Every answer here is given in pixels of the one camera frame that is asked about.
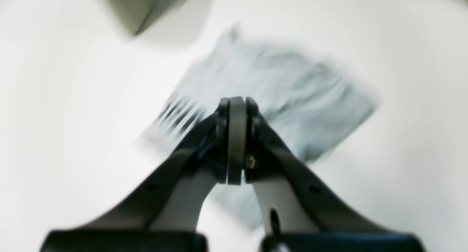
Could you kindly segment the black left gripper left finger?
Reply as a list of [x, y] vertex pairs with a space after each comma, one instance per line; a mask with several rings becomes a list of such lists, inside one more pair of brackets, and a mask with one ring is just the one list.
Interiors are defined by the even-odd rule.
[[221, 99], [131, 194], [80, 230], [194, 232], [205, 198], [227, 182], [229, 109]]

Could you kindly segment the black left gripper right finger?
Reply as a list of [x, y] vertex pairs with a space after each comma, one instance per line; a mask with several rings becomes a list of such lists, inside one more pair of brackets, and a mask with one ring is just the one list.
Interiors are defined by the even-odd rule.
[[247, 168], [266, 233], [386, 232], [346, 205], [302, 164], [260, 116], [251, 98], [229, 100], [229, 184]]

